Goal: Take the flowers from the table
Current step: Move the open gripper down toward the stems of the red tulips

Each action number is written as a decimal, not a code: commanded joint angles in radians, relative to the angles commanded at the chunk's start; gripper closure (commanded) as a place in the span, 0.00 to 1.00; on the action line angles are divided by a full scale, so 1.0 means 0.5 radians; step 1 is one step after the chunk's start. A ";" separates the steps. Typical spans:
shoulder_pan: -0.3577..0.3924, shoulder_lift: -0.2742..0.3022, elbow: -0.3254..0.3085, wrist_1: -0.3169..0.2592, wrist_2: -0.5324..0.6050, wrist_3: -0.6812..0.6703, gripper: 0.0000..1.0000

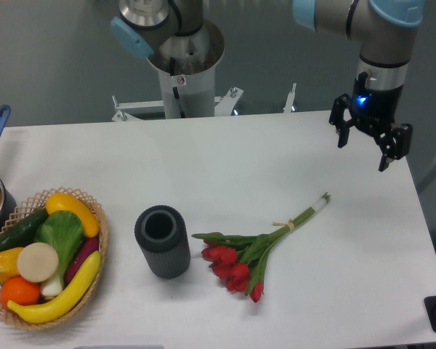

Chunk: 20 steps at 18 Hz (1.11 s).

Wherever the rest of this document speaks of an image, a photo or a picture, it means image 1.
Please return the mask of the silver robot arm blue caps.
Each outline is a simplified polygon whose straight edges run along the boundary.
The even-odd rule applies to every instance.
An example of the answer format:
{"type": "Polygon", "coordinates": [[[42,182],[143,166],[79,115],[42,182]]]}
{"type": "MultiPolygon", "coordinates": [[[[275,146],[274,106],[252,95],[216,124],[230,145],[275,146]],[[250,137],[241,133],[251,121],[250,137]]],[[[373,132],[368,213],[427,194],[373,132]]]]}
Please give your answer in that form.
{"type": "MultiPolygon", "coordinates": [[[[347,144],[351,128],[372,137],[381,150],[380,171],[410,149],[413,128],[398,124],[395,110],[423,8],[423,1],[292,4],[298,24],[361,43],[353,91],[335,99],[329,122],[339,147],[347,144]]],[[[121,1],[110,28],[127,52],[156,69],[167,118],[215,115],[215,68],[225,40],[203,16],[201,1],[121,1]]]]}

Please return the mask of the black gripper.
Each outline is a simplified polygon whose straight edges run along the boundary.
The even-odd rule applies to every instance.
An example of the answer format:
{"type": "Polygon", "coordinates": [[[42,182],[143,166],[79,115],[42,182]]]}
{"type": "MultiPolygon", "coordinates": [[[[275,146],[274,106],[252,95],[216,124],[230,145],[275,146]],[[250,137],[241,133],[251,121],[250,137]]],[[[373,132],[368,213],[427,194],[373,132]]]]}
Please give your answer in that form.
{"type": "Polygon", "coordinates": [[[334,100],[329,124],[335,126],[338,134],[338,148],[343,148],[349,139],[350,128],[374,136],[381,150],[379,171],[385,171],[389,165],[409,153],[413,126],[395,123],[395,110],[402,93],[402,87],[388,90],[371,89],[366,86],[368,74],[358,74],[353,87],[352,98],[343,94],[334,100]],[[350,109],[352,118],[346,120],[344,112],[350,109]]]}

